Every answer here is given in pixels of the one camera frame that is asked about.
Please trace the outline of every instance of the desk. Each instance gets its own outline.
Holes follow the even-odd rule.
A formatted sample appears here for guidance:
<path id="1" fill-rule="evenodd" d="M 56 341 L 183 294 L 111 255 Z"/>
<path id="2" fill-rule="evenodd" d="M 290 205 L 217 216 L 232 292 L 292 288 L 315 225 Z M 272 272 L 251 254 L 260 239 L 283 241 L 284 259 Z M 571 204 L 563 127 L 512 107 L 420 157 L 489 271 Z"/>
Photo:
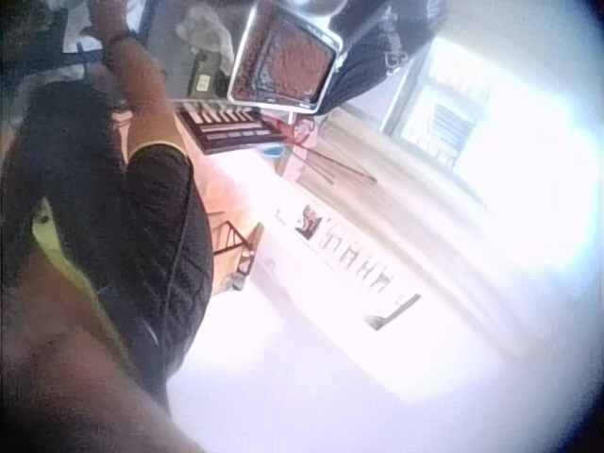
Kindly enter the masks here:
<path id="1" fill-rule="evenodd" d="M 190 7 L 198 0 L 159 1 L 149 26 L 147 48 L 165 75 L 165 86 L 173 100 L 188 98 L 189 83 L 193 75 L 195 55 L 191 46 L 176 34 L 176 26 L 183 22 Z M 211 5 L 233 41 L 237 54 L 247 16 L 253 0 L 207 1 Z"/>

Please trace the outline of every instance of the wrist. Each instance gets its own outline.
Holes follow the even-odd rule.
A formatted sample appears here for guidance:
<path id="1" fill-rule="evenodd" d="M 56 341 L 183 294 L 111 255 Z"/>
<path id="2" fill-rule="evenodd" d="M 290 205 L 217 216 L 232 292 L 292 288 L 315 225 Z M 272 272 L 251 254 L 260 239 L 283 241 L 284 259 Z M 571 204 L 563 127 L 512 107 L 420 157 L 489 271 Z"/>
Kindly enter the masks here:
<path id="1" fill-rule="evenodd" d="M 127 23 L 116 25 L 110 30 L 105 31 L 103 34 L 100 34 L 99 41 L 103 44 L 103 48 L 106 49 L 117 36 L 123 35 L 127 31 L 129 31 Z"/>

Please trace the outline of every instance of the keyboard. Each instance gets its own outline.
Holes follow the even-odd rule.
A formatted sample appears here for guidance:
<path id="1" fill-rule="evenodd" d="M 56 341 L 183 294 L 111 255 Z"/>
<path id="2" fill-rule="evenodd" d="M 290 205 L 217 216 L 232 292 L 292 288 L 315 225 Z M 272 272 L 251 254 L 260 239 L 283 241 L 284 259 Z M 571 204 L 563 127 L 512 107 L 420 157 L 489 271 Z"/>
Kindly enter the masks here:
<path id="1" fill-rule="evenodd" d="M 286 138 L 262 120 L 260 111 L 218 102 L 183 102 L 176 110 L 205 155 L 273 147 Z"/>

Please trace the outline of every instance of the white floor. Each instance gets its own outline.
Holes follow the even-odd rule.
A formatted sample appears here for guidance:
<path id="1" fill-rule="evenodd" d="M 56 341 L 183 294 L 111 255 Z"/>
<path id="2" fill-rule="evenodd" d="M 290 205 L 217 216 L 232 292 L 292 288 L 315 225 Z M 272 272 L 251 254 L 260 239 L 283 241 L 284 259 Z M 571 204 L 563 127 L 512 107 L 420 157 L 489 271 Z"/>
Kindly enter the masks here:
<path id="1" fill-rule="evenodd" d="M 176 423 L 209 453 L 548 451 L 602 376 L 601 347 L 594 347 L 599 321 L 569 318 L 568 337 L 542 357 L 405 403 L 257 270 L 256 285 L 211 300 L 169 382 Z"/>
<path id="2" fill-rule="evenodd" d="M 404 416 L 285 297 L 212 299 L 171 379 L 176 423 L 209 452 L 368 452 Z"/>

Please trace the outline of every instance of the hand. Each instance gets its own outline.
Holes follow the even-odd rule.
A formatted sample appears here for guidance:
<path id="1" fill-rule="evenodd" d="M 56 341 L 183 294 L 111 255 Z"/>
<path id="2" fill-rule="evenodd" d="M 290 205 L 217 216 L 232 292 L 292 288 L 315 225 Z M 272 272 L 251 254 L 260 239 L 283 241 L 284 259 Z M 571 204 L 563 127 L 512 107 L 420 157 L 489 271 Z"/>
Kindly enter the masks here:
<path id="1" fill-rule="evenodd" d="M 128 29 L 126 0 L 88 0 L 91 16 L 91 35 L 103 45 Z"/>

